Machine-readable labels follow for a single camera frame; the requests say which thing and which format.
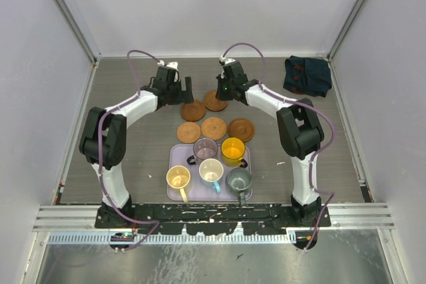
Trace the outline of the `dark wooden coaster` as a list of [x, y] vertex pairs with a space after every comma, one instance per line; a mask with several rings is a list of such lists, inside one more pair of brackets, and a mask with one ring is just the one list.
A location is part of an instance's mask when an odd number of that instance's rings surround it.
[[183, 104], [180, 109], [181, 117], [188, 122], [197, 122], [206, 114], [206, 107], [201, 100], [194, 100], [192, 103]]

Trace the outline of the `wooden coaster back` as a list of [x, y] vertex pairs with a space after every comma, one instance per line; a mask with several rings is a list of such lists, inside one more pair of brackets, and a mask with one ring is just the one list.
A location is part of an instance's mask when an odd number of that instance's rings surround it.
[[216, 98], [216, 90], [208, 91], [204, 96], [203, 102], [205, 107], [212, 112], [220, 112], [228, 106], [227, 101]]

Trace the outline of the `woven rattan coaster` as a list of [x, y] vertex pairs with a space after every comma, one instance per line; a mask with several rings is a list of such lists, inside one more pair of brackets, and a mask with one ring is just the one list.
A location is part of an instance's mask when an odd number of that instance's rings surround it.
[[201, 128], [195, 122], [185, 122], [178, 127], [176, 133], [179, 141], [191, 144], [199, 139], [201, 135]]
[[219, 140], [227, 133], [227, 124], [221, 118], [210, 117], [202, 123], [201, 132], [207, 138]]

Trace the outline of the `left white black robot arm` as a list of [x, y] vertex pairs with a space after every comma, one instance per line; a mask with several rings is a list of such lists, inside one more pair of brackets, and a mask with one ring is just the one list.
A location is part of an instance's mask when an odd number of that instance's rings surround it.
[[79, 152], [97, 173], [103, 208], [118, 228], [126, 228], [131, 223], [147, 224], [133, 218], [131, 197], [124, 183], [122, 161], [127, 129], [163, 106], [193, 102], [189, 76], [185, 78], [185, 86], [183, 90], [178, 63], [161, 61], [149, 85], [138, 88], [135, 94], [114, 106], [93, 107], [87, 114]]

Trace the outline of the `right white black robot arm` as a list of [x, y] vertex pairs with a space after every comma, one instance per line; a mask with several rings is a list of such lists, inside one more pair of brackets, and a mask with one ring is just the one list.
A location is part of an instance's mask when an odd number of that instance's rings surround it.
[[284, 97], [258, 80], [249, 80], [241, 63], [235, 59], [222, 57], [220, 64], [222, 72], [217, 76], [216, 98], [239, 101], [277, 120], [280, 143], [292, 161], [292, 219], [298, 226], [308, 226], [321, 210], [316, 152], [324, 139], [312, 102]]

